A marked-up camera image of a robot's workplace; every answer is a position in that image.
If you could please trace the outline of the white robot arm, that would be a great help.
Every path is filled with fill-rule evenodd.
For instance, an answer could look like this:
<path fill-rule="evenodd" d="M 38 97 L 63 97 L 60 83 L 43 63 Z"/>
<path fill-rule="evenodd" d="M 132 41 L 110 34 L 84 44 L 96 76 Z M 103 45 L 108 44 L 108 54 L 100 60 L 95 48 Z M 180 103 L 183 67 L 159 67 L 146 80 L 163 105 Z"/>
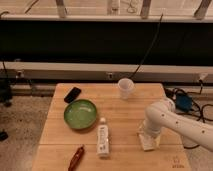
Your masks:
<path fill-rule="evenodd" d="M 138 130 L 144 151 L 155 150 L 159 146 L 159 136 L 163 127 L 213 151 L 213 126 L 176 114 L 175 103 L 169 98 L 153 102 L 145 109 L 145 119 Z"/>

